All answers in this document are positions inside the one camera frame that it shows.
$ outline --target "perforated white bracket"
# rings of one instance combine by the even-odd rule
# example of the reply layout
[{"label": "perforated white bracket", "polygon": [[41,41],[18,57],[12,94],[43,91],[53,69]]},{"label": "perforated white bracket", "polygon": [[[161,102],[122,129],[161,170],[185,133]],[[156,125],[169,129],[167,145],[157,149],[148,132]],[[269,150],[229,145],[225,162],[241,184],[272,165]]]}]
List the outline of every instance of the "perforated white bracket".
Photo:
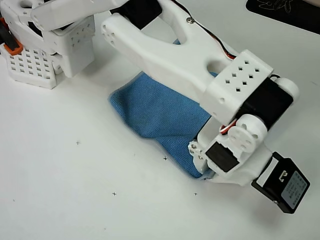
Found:
[{"label": "perforated white bracket", "polygon": [[243,51],[207,87],[200,106],[227,126],[273,68],[249,50]]},{"label": "perforated white bracket", "polygon": [[20,54],[11,56],[2,44],[0,53],[6,60],[10,77],[14,80],[47,89],[57,86],[52,62],[42,56],[39,49],[24,48]]}]

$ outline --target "orange part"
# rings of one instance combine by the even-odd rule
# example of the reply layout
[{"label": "orange part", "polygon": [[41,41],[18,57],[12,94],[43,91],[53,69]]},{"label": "orange part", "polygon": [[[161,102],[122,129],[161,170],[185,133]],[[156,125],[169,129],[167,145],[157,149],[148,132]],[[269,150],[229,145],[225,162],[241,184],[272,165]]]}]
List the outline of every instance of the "orange part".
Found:
[{"label": "orange part", "polygon": [[7,52],[11,56],[15,56],[15,55],[20,54],[24,49],[24,46],[21,44],[21,42],[19,42],[17,39],[15,39],[15,41],[19,45],[19,47],[15,48],[13,51],[6,44],[4,45],[5,50],[7,50]]},{"label": "orange part", "polygon": [[3,17],[0,17],[0,22],[2,22],[2,24],[4,25],[4,27],[9,31],[9,26],[6,23],[5,19]]}]

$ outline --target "electrical wire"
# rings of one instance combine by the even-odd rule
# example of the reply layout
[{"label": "electrical wire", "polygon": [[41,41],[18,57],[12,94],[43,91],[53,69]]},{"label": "electrical wire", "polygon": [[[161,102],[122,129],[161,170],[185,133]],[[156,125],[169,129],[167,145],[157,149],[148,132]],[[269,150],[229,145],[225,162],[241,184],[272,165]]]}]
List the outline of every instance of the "electrical wire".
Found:
[{"label": "electrical wire", "polygon": [[182,10],[184,10],[193,20],[194,22],[201,27],[206,33],[208,33],[212,38],[214,38],[222,47],[222,50],[224,51],[224,53],[226,54],[226,56],[230,59],[235,59],[237,56],[232,54],[231,52],[228,51],[228,49],[225,47],[224,43],[220,40],[219,37],[217,37],[213,32],[211,32],[209,29],[207,29],[206,27],[202,26],[200,23],[198,23],[191,15],[190,11],[183,6],[180,2],[176,1],[176,0],[171,0],[173,3],[175,3],[178,7],[180,7]]},{"label": "electrical wire", "polygon": [[228,126],[221,126],[219,129],[219,133],[224,135],[226,134],[230,128],[232,128],[234,125],[236,125],[238,119],[234,119]]}]

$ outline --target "screw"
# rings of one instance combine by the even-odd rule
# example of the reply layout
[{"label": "screw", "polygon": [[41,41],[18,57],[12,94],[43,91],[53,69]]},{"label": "screw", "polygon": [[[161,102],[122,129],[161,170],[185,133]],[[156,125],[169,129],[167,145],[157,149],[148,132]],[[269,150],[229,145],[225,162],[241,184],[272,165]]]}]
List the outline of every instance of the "screw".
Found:
[{"label": "screw", "polygon": [[187,19],[186,19],[186,22],[188,23],[188,24],[194,24],[196,21],[194,20],[194,18],[193,17],[188,17]]}]

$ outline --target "microfiber cloth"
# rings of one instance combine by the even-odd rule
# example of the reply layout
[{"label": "microfiber cloth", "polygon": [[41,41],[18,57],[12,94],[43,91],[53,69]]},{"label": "microfiber cloth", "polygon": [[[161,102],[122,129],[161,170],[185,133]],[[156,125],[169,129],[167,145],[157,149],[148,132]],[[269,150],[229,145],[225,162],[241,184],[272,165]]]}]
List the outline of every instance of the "microfiber cloth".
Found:
[{"label": "microfiber cloth", "polygon": [[202,177],[188,145],[211,116],[197,102],[145,73],[115,91],[109,101],[133,131],[143,138],[155,139],[192,177]]}]

